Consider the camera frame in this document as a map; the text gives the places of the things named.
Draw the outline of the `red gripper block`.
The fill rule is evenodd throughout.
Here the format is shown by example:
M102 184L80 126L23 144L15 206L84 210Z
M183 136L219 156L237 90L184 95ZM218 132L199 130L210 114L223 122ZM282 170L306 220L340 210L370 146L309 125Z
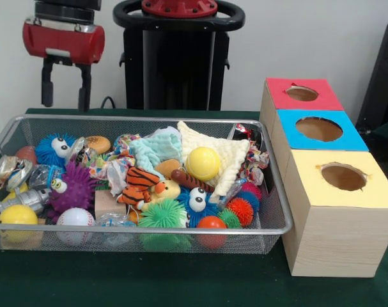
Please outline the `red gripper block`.
M78 110L88 111L91 96L91 65L98 63L105 47L105 31L94 24L74 24L49 19L26 19L22 29L26 50L32 56L43 59L42 105L53 105L51 73L54 57L60 56L76 63L81 71L82 86L79 89Z

